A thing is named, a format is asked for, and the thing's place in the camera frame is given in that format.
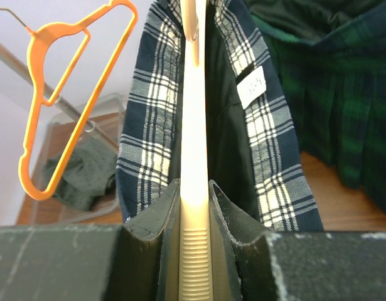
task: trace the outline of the wall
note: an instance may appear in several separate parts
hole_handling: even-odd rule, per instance
[[[129,92],[139,38],[152,0],[132,2],[137,7],[139,19],[101,95],[117,92],[127,96]],[[0,0],[0,6],[12,9],[33,30],[54,21],[75,23],[106,3],[105,0]],[[121,6],[88,28],[90,43],[62,91],[62,96],[73,105],[88,100],[130,17],[131,11]],[[24,63],[29,39],[21,24],[10,14],[0,11],[0,43]],[[58,83],[82,39],[82,34],[65,37],[49,49],[44,65],[45,81],[49,85],[54,87]],[[0,224],[15,223],[24,196],[19,186],[17,164],[23,151],[21,145],[32,93],[33,88],[28,83],[0,62],[0,171],[4,169],[4,175],[0,173]],[[44,108],[39,133],[44,132],[47,121],[59,112],[54,107]],[[34,159],[39,147],[35,147]]]

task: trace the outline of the plaid shirt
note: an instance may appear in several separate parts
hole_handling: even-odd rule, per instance
[[[303,150],[386,213],[386,1],[315,42],[254,16]]]
[[[274,79],[245,109],[260,222],[281,231],[322,230],[262,35],[242,0],[211,0],[210,5],[215,6],[211,21],[221,32],[235,76],[251,64],[262,66],[265,77]],[[168,0],[166,8],[154,3],[141,37],[117,160],[125,220],[147,208],[169,184],[182,39],[179,1]]]

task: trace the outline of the gray cloth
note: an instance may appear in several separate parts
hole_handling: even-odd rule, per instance
[[[46,187],[62,154],[49,159],[42,177]],[[86,137],[74,148],[54,197],[71,208],[88,211],[96,197],[114,187],[117,154],[100,141]]]

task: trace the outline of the white hanger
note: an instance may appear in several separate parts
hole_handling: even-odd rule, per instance
[[[206,0],[181,0],[186,36],[179,300],[213,300],[205,122]]]

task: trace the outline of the metal pole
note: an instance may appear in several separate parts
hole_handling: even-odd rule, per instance
[[[16,72],[24,80],[26,80],[30,85],[33,84],[31,76],[27,66],[17,59],[7,48],[0,44],[0,60],[6,64],[12,71]],[[44,95],[49,98],[53,93],[53,89],[47,83],[45,83]],[[81,114],[80,112],[71,105],[70,102],[65,100],[63,97],[59,96],[55,105],[60,108],[66,115],[68,115],[74,121],[78,121]],[[104,131],[102,131],[98,125],[92,121],[87,120],[87,126],[85,131],[89,133],[92,137],[102,141],[110,150],[117,154],[118,145],[113,141]]]

